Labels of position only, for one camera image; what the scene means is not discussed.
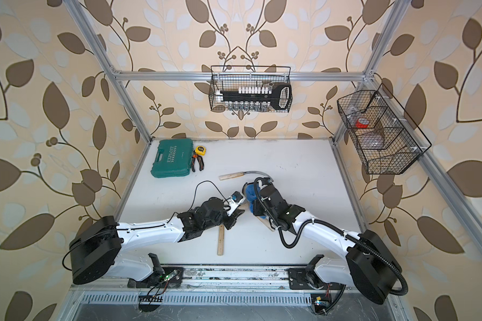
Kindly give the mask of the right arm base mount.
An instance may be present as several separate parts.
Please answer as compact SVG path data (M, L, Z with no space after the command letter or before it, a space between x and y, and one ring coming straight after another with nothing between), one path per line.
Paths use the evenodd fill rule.
M346 266L343 262L316 255L307 265L287 269L291 290L340 290L345 282Z

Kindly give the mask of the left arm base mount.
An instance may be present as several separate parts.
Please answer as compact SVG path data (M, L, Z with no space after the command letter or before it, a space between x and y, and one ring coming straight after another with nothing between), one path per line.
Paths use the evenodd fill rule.
M153 270L152 273L142 281L136 281L132 278L128 280L128 288L152 288L160 287L166 284L180 287L182 283L183 267L162 267L156 254L148 254L151 259Z

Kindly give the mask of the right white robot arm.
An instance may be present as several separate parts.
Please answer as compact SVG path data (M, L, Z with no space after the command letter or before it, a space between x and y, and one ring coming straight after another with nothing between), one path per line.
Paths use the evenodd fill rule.
M408 283L400 264L373 231L356 233L319 219L304 207L284 200L269 178L259 177L245 184L243 194L252 213L268 220L288 250L295 248L301 238L308 238L344 260L329 269L322 263L325 256L318 254L295 278L297 282L315 290L322 290L330 283L344 288L354 286L375 304L383 304L388 295L408 294Z

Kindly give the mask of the blue grey microfiber rag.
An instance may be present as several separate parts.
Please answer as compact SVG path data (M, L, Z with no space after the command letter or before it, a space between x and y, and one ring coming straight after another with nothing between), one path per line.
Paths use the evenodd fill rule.
M258 184L254 183L246 183L242 190L242 193L249 204L250 211L253 211L254 205L257 202L256 191L260 191L260 187L258 186Z

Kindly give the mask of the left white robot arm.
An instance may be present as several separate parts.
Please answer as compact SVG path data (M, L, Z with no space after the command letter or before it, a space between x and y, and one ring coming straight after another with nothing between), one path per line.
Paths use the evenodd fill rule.
M199 238L204 231L224 226L231 229L243 214L246 198L235 192L223 201L212 197L189 211L168 220L147 223L118 223L106 216L75 237L67 258L75 285L99 278L128 278L143 286L157 286L170 280L156 254L135 255L136 249L158 243L178 243Z

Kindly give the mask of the green plastic tool case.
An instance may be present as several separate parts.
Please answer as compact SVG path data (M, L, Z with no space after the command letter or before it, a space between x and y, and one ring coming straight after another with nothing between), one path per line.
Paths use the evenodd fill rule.
M191 139L161 140L152 165L152 176L161 179L189 175L193 152Z

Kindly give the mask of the yellow tape measure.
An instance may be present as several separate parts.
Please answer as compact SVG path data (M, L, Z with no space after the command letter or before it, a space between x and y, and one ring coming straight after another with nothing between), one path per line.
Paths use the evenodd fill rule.
M196 155L204 156L206 154L206 148L204 146L197 146L195 148Z

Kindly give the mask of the sickle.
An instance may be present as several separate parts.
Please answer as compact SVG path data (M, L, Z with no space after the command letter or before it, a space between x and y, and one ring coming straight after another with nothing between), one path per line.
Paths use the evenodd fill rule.
M238 178L238 177L243 177L243 176L246 176L246 175L257 175L258 177L266 178L270 182L273 182L273 178L270 175L268 175L267 173L264 173L262 171L241 171L241 172L221 175L221 176L218 177L218 179L220 181L225 181L225 180L229 180L229 179L235 179L235 178Z
M270 231L274 231L275 228L272 226L272 223L270 222L269 218L267 216L257 216L257 219L265 226L267 227Z
M217 247L218 256L224 255L224 238L225 238L225 227L223 225L220 225L218 228L218 247Z

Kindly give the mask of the red item in basket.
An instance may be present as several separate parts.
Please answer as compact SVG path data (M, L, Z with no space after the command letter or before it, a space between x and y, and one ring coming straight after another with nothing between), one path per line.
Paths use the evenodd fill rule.
M365 129L368 128L370 125L370 121L366 117L359 117L355 121L355 128L357 129Z

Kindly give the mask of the red handled pliers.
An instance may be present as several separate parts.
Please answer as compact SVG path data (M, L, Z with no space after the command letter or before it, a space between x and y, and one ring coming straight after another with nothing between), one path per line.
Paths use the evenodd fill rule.
M196 172L196 169L195 169L196 163L198 163L199 171L203 171L204 168L205 168L203 157L202 157L202 155L198 155L198 154L194 153L192 158L191 158L191 170L194 173Z

